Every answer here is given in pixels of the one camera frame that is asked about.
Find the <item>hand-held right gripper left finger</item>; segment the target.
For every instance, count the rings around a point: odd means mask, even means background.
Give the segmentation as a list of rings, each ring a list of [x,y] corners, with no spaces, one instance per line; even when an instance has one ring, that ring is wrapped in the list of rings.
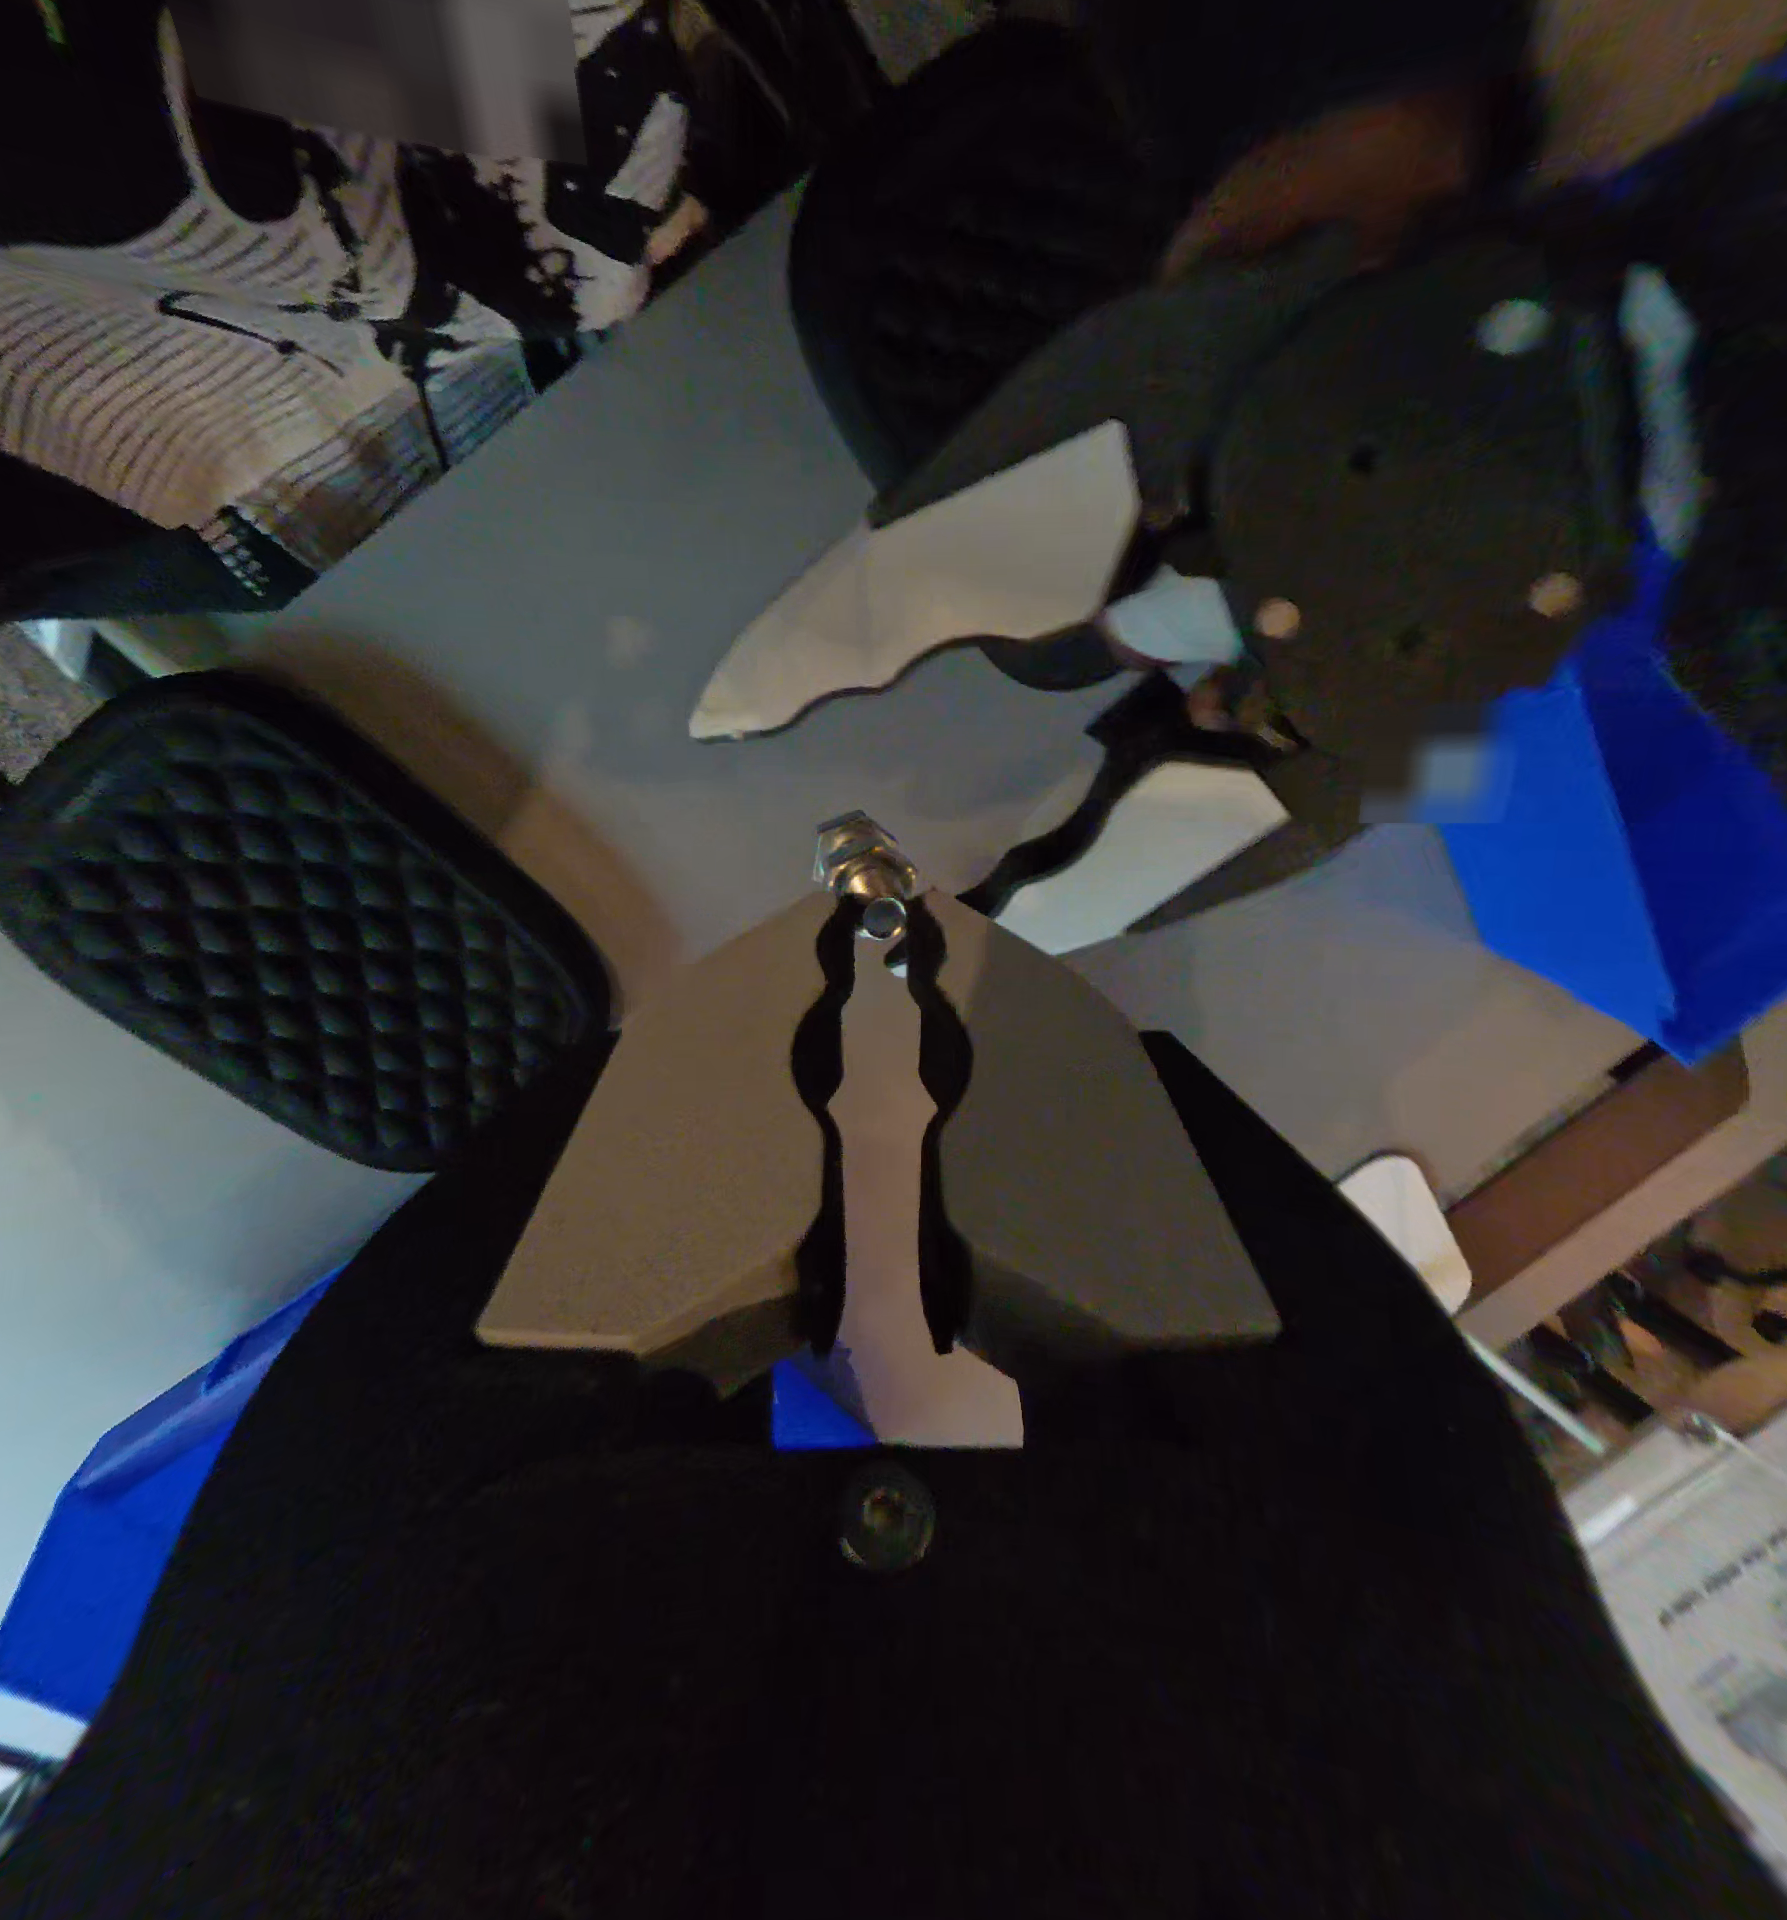
[[[494,1349],[625,1356],[734,1392],[831,1351],[847,1218],[831,1099],[853,905],[808,896],[622,1021],[476,1322]]]

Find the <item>blue divided plastic bin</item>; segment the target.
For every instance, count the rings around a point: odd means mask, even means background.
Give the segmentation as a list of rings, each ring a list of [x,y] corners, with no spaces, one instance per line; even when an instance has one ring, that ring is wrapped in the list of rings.
[[[1682,1063],[1787,998],[1787,805],[1657,645],[1674,560],[1494,705],[1487,818],[1441,831],[1474,929]]]

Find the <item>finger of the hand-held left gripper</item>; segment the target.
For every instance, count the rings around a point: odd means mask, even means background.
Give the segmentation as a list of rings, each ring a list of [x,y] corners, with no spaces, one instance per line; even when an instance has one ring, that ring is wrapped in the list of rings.
[[[1103,420],[883,526],[856,522],[736,637],[691,709],[696,740],[780,732],[970,640],[1037,644],[1102,618],[1168,671],[1228,667],[1241,629],[1217,583],[1159,563],[1114,579],[1141,522],[1133,445]]]
[[[1087,739],[1097,751],[1091,769],[960,893],[1054,957],[1125,936],[1289,822],[1261,774],[1264,746],[1198,729],[1171,680],[1135,685],[1097,712]]]

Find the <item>steel hex bolt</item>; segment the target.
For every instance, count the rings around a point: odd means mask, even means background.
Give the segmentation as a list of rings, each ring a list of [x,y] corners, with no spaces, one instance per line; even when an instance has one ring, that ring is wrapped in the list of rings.
[[[856,908],[859,938],[892,949],[905,938],[911,908],[924,885],[898,838],[863,811],[814,834],[814,885]]]

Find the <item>person's left forearm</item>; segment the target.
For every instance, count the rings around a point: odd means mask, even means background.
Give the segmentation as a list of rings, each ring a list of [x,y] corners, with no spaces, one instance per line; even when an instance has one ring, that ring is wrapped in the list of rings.
[[[1696,338],[1696,533],[1664,647],[1692,701],[1787,805],[1787,87],[1755,91],[1657,165],[1641,254]]]

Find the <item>person's left hand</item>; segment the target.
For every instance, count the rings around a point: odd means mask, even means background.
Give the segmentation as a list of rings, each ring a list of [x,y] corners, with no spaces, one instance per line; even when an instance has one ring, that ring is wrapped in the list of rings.
[[[1273,133],[1197,197],[1159,257],[1158,279],[1262,258],[1316,230],[1345,233],[1354,262],[1377,265],[1472,194],[1488,118],[1480,83],[1432,87]]]

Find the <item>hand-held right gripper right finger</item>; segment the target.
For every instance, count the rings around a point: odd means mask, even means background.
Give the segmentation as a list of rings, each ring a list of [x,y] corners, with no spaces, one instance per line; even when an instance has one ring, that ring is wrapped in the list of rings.
[[[952,894],[907,905],[931,1099],[929,1336],[1024,1404],[1141,1357],[1264,1347],[1283,1319],[1138,1028]]]

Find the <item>black textured pad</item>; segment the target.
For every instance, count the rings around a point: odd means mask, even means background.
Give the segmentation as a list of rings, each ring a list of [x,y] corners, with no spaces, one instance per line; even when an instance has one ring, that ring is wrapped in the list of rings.
[[[1181,207],[1053,22],[986,26],[896,87],[812,168],[787,254],[812,383],[869,484],[1141,283]]]
[[[102,703],[0,809],[0,931],[331,1156],[427,1174],[611,1024],[537,883],[326,703],[234,671]]]

